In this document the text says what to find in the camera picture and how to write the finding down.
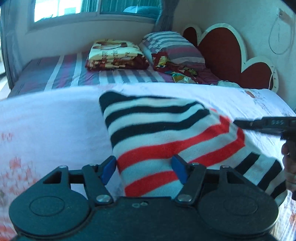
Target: pillow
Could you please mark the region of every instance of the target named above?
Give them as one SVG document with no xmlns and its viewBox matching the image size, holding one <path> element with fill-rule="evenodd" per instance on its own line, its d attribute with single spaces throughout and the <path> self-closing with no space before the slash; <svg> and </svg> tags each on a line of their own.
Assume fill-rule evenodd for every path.
<svg viewBox="0 0 296 241">
<path fill-rule="evenodd" d="M 280 205 L 287 194 L 279 161 L 263 155 L 227 117 L 189 99 L 125 96 L 99 99 L 126 196 L 175 197 L 182 184 L 170 160 L 209 169 L 229 165 Z"/>
<path fill-rule="evenodd" d="M 177 32 L 157 32 L 144 36 L 143 44 L 152 52 L 166 52 L 174 64 L 186 66 L 197 71 L 205 68 L 201 52 Z"/>
<path fill-rule="evenodd" d="M 143 44 L 143 42 L 139 44 L 139 47 L 140 47 L 141 51 L 143 52 L 143 54 L 145 55 L 145 57 L 147 58 L 147 60 L 149 61 L 149 63 L 153 66 L 153 59 L 152 59 L 151 51 Z"/>
<path fill-rule="evenodd" d="M 99 39 L 93 44 L 85 67 L 89 70 L 147 69 L 149 62 L 131 42 Z"/>
</svg>

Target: fabric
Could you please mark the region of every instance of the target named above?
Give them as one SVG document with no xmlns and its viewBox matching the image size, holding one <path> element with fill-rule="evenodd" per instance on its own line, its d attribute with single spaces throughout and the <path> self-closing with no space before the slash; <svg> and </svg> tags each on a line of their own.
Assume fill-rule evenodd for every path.
<svg viewBox="0 0 296 241">
<path fill-rule="evenodd" d="M 59 165 L 68 165 L 70 170 L 75 170 L 89 163 L 102 163 L 111 155 L 109 133 L 98 105 L 100 96 L 106 91 L 129 96 L 186 97 L 208 109 L 216 109 L 231 120 L 296 116 L 272 91 L 209 85 L 112 84 L 63 88 L 9 98 L 0 101 L 0 173 L 8 174 L 7 178 L 1 179 L 0 189 L 4 184 L 9 188 L 17 184 L 25 190 L 36 178 L 44 177 Z M 244 134 L 264 155 L 282 160 L 284 141 L 256 132 L 245 131 Z M 25 173 L 29 174 L 29 180 L 22 176 Z M 83 186 L 71 185 L 71 188 L 85 195 Z M 115 198 L 124 195 L 117 171 L 107 189 Z M 0 239 L 5 241 L 15 235 L 8 217 L 9 203 L 15 197 L 13 192 L 5 190 L 6 205 L 0 208 Z M 291 192 L 279 210 L 275 237 L 280 241 L 294 241 L 296 202 L 291 200 Z"/>
<path fill-rule="evenodd" d="M 143 42 L 139 44 L 139 48 L 149 61 L 150 65 L 153 66 L 152 52 L 143 44 Z"/>
<path fill-rule="evenodd" d="M 10 88 L 13 88 L 24 67 L 16 37 L 18 9 L 15 0 L 7 0 L 1 6 L 1 49 Z"/>
<path fill-rule="evenodd" d="M 228 165 L 268 193 L 286 198 L 281 164 L 263 155 L 227 117 L 189 99 L 107 92 L 100 105 L 127 196 L 171 196 L 182 184 L 170 160 L 219 170 Z"/>
<path fill-rule="evenodd" d="M 98 5 L 98 0 L 82 0 L 81 12 L 96 12 Z"/>
<path fill-rule="evenodd" d="M 156 72 L 151 66 L 146 70 L 88 71 L 84 67 L 87 57 L 88 53 L 77 53 L 32 60 L 20 74 L 9 97 L 83 85 L 173 82 L 171 76 Z"/>
<path fill-rule="evenodd" d="M 233 87 L 233 88 L 241 88 L 237 83 L 232 83 L 227 80 L 219 80 L 217 86 L 225 86 L 225 87 Z"/>
<path fill-rule="evenodd" d="M 161 0 L 161 10 L 153 32 L 172 30 L 174 14 L 178 4 L 179 0 Z"/>
<path fill-rule="evenodd" d="M 198 73 L 194 69 L 170 62 L 165 52 L 152 54 L 152 58 L 154 62 L 153 69 L 171 75 L 175 83 L 199 83 L 197 78 Z"/>
<path fill-rule="evenodd" d="M 147 69 L 148 66 L 148 60 L 137 45 L 112 39 L 97 40 L 85 64 L 89 70 Z"/>
<path fill-rule="evenodd" d="M 205 59 L 201 52 L 177 32 L 165 31 L 144 36 L 143 44 L 153 53 L 166 52 L 174 64 L 203 70 Z"/>
</svg>

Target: window frame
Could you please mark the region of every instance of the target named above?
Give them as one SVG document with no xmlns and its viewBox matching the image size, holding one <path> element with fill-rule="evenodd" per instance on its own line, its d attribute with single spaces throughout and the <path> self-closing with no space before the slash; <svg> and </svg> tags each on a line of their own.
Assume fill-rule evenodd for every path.
<svg viewBox="0 0 296 241">
<path fill-rule="evenodd" d="M 99 0 L 98 11 L 96 12 L 81 12 L 76 14 L 69 14 L 58 16 L 54 18 L 46 18 L 34 22 L 34 13 L 35 13 L 35 0 L 31 0 L 29 5 L 29 18 L 28 18 L 28 31 L 40 30 L 49 27 L 54 27 L 58 25 L 70 24 L 70 23 L 80 23 L 87 21 L 97 21 L 97 20 L 121 20 L 121 21 L 133 21 L 140 23 L 151 23 L 154 24 L 156 19 L 149 18 L 141 15 L 132 15 L 128 13 L 121 14 L 101 14 L 101 4 L 102 0 Z"/>
</svg>

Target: hand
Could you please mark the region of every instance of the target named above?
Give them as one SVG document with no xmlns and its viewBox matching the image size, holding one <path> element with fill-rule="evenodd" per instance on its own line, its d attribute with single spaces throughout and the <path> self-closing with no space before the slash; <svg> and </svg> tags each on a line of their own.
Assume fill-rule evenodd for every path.
<svg viewBox="0 0 296 241">
<path fill-rule="evenodd" d="M 296 160 L 290 158 L 287 144 L 282 146 L 281 152 L 284 155 L 283 164 L 285 167 L 286 186 L 288 190 L 294 192 L 296 191 Z"/>
</svg>

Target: folded blanket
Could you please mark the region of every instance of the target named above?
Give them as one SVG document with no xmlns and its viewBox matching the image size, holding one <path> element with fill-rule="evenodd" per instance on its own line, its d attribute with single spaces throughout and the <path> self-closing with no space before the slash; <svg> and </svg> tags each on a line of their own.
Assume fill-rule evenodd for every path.
<svg viewBox="0 0 296 241">
<path fill-rule="evenodd" d="M 89 70 L 147 69 L 149 62 L 131 42 L 101 39 L 91 48 L 85 67 Z"/>
<path fill-rule="evenodd" d="M 281 164 L 263 155 L 227 117 L 187 99 L 107 92 L 101 110 L 127 196 L 171 196 L 182 188 L 170 160 L 210 169 L 229 165 L 280 205 L 286 195 Z"/>
</svg>

